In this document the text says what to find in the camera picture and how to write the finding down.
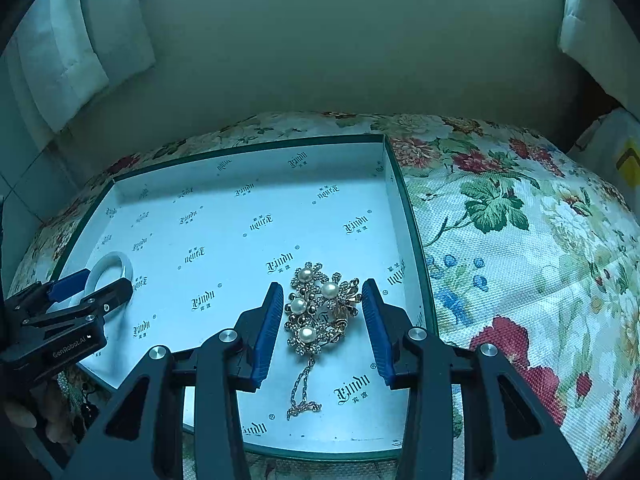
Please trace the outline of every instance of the jewelry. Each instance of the jewelry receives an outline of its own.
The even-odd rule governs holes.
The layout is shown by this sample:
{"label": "jewelry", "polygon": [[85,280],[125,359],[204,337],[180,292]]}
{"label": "jewelry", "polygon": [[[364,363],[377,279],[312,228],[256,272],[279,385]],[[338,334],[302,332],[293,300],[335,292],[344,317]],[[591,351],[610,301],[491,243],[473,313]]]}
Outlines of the jewelry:
{"label": "jewelry", "polygon": [[[284,306],[285,313],[289,315],[284,328],[293,333],[287,343],[297,354],[308,356],[308,363],[291,391],[287,420],[302,412],[319,412],[322,408],[322,404],[306,400],[309,372],[324,345],[337,343],[344,338],[348,318],[358,315],[355,306],[362,300],[362,295],[358,293],[358,278],[340,282],[342,275],[336,272],[329,280],[321,269],[322,264],[314,265],[312,262],[305,263],[302,269],[297,268],[291,280],[291,287],[296,292],[289,295],[290,303]],[[295,397],[301,380],[302,401],[297,404]]]}

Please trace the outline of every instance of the blue flower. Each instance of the blue flower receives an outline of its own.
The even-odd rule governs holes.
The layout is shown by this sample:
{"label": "blue flower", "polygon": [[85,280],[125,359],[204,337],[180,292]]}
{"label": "blue flower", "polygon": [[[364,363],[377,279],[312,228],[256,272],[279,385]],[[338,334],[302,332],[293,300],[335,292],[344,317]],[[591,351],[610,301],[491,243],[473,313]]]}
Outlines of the blue flower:
{"label": "blue flower", "polygon": [[480,290],[484,290],[485,292],[489,291],[489,287],[486,286],[486,278],[484,276],[480,276],[480,274],[476,274],[474,276],[474,286]]}
{"label": "blue flower", "polygon": [[440,300],[445,308],[448,308],[456,317],[456,324],[462,322],[464,326],[471,325],[471,320],[465,312],[465,305],[461,298],[450,288],[441,288],[433,295],[434,298]]}
{"label": "blue flower", "polygon": [[447,267],[455,267],[458,264],[458,261],[456,260],[455,256],[447,254],[447,256],[444,257],[444,264]]}
{"label": "blue flower", "polygon": [[437,267],[436,269],[433,269],[429,275],[434,279],[434,280],[439,280],[440,278],[442,278],[444,276],[444,269],[441,269],[439,267]]}

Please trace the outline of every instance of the blue rubber fingertip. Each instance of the blue rubber fingertip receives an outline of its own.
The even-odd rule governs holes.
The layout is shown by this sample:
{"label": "blue rubber fingertip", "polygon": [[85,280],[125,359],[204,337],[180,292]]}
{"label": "blue rubber fingertip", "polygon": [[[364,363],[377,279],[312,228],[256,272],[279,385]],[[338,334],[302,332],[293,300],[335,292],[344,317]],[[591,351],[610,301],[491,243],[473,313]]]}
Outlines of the blue rubber fingertip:
{"label": "blue rubber fingertip", "polygon": [[372,285],[369,283],[370,281],[372,280],[367,280],[362,285],[362,312],[367,323],[367,331],[369,332],[371,348],[373,349],[373,357],[376,359],[378,374],[385,380],[385,384],[389,386],[395,376],[391,342],[380,316],[382,298],[377,288],[373,290]]}
{"label": "blue rubber fingertip", "polygon": [[278,283],[271,283],[267,295],[264,298],[262,307],[267,308],[260,333],[255,341],[254,367],[251,371],[251,380],[256,388],[260,388],[262,381],[267,377],[273,348],[276,344],[276,337],[282,319],[282,308],[284,306],[284,293],[282,286]]}
{"label": "blue rubber fingertip", "polygon": [[48,297],[52,303],[59,303],[71,298],[74,294],[84,290],[86,280],[89,277],[89,269],[78,270],[73,274],[57,280],[49,289]]}

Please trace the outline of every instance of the white jade bangle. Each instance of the white jade bangle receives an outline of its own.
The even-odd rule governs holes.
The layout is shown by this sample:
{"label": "white jade bangle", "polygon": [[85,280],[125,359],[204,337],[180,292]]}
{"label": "white jade bangle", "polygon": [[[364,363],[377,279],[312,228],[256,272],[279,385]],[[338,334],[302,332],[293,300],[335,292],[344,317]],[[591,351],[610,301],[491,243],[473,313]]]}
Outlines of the white jade bangle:
{"label": "white jade bangle", "polygon": [[94,268],[91,269],[91,272],[89,272],[89,277],[86,279],[86,285],[84,286],[84,296],[87,297],[93,294],[98,280],[104,274],[104,271],[115,266],[119,266],[122,270],[120,273],[121,278],[127,278],[130,282],[133,281],[133,266],[131,265],[131,260],[129,260],[125,253],[113,251],[101,257],[94,265]]}

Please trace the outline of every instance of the wall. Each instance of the wall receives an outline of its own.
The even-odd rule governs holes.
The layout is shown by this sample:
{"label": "wall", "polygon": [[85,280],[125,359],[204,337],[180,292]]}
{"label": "wall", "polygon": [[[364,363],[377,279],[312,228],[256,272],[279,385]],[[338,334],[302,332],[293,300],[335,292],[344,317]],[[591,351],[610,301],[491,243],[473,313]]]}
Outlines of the wall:
{"label": "wall", "polygon": [[557,138],[562,0],[140,0],[157,64],[71,124],[92,171],[267,110],[447,114]]}
{"label": "wall", "polygon": [[2,289],[7,291],[20,260],[42,222],[76,192],[56,159],[39,152],[18,110],[6,59],[0,57],[0,195],[5,197],[2,227]]}

